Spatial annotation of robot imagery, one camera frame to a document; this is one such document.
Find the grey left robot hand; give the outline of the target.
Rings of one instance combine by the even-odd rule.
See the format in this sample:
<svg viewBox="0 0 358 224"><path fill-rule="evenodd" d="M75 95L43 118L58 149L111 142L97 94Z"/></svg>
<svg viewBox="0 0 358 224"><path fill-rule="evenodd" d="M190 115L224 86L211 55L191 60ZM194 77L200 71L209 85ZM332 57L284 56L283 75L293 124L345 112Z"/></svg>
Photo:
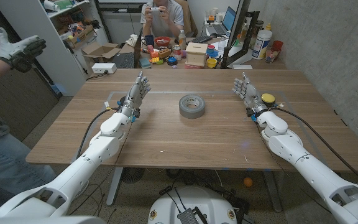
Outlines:
<svg viewBox="0 0 358 224"><path fill-rule="evenodd" d="M144 77L143 72L140 71L134 84L124 97L119 112L128 117L139 118L142 100L150 90L149 80L147 77Z"/></svg>

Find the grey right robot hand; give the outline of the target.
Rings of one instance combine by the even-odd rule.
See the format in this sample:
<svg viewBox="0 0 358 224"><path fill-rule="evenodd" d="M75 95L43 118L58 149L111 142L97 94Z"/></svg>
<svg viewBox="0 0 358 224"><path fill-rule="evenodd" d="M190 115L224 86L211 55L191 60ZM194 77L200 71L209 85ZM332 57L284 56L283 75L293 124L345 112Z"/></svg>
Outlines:
<svg viewBox="0 0 358 224"><path fill-rule="evenodd" d="M262 101L261 94L251 83L246 72L242 73L242 79L234 79L234 87L232 88L232 91L244 102L248 117L254 115L257 118L260 114L268 110L267 106Z"/></svg>

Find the person's right gloved hand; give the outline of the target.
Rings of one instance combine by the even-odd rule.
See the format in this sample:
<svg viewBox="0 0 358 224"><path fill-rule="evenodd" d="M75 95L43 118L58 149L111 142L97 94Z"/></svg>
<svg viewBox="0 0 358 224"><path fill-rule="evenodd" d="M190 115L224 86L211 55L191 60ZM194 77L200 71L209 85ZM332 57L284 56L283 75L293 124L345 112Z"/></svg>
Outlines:
<svg viewBox="0 0 358 224"><path fill-rule="evenodd" d="M19 72L28 72L32 68L34 59L43 52L44 48L46 48L46 40L37 35L11 43L6 30L0 27L0 60Z"/></svg>

